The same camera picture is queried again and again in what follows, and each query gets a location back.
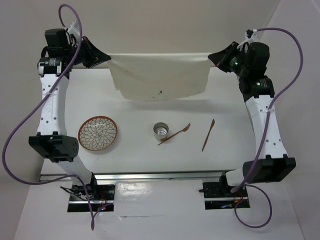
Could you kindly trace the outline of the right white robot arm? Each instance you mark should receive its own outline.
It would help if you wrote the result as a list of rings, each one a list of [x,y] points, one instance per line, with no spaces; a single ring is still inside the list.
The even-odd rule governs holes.
[[[254,160],[221,175],[218,190],[223,196],[230,196],[245,184],[281,182],[296,167],[295,158],[284,147],[275,110],[276,100],[293,83],[275,93],[273,82],[266,75],[270,48],[259,41],[260,31],[249,29],[242,43],[234,41],[208,56],[218,69],[237,76],[256,147]]]

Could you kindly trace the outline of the aluminium front rail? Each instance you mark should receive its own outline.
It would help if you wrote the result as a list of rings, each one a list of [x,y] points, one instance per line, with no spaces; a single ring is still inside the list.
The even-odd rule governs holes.
[[[162,171],[162,172],[119,172],[95,173],[95,178],[102,182],[151,182],[151,181],[184,181],[184,180],[216,180],[227,170],[201,171]]]

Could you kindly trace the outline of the floral patterned ceramic plate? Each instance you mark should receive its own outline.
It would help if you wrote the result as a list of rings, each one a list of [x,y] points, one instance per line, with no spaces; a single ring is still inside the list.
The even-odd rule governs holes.
[[[118,135],[116,122],[107,116],[94,116],[86,120],[78,130],[79,144],[87,151],[104,151]]]

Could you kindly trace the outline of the cream cloth placemat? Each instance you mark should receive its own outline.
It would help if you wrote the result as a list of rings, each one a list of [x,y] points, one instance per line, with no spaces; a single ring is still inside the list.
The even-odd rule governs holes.
[[[208,52],[112,54],[114,86],[132,101],[165,101],[203,93],[212,62]]]

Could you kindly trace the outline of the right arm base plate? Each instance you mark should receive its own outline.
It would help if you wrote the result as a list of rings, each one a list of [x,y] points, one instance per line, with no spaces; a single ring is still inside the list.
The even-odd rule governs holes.
[[[198,190],[203,194],[204,206],[206,210],[250,208],[248,192],[245,187],[240,191],[231,193],[226,188],[223,189],[219,182],[203,182],[202,189]]]

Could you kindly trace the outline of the silver metal cup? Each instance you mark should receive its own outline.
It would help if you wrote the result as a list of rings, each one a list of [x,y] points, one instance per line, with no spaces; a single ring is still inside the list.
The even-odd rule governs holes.
[[[157,122],[153,126],[154,137],[158,142],[164,141],[168,137],[169,127],[164,122]]]

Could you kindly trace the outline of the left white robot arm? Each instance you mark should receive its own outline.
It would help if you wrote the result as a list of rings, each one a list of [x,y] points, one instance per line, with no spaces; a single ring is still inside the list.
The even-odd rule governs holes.
[[[28,143],[43,158],[57,164],[71,176],[75,193],[92,200],[97,197],[99,187],[94,174],[78,156],[77,138],[67,134],[66,93],[73,66],[83,65],[90,69],[111,60],[111,57],[80,35],[77,21],[68,29],[49,29],[44,35],[47,45],[37,64],[44,103],[36,135],[29,137]]]

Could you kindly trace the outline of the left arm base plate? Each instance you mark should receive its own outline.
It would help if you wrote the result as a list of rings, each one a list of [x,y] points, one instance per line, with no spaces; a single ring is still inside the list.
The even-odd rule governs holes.
[[[84,191],[77,191],[74,186],[71,188],[61,186],[60,188],[69,194],[68,213],[85,213],[90,211],[87,196]],[[97,192],[95,194],[89,192],[92,211],[94,213],[113,212],[116,185],[102,184],[98,185],[96,190]]]

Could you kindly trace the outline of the copper knife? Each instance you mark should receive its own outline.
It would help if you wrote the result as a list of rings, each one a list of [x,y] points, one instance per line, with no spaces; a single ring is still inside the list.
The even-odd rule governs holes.
[[[207,145],[207,142],[208,142],[208,140],[209,140],[209,137],[210,137],[211,131],[212,131],[214,125],[215,125],[215,122],[216,122],[215,119],[212,119],[211,124],[210,124],[210,127],[209,127],[209,130],[208,130],[208,133],[207,133],[206,138],[205,138],[205,141],[204,141],[204,143],[203,143],[201,152],[204,151],[204,149],[205,149],[205,147],[206,147],[206,145]]]

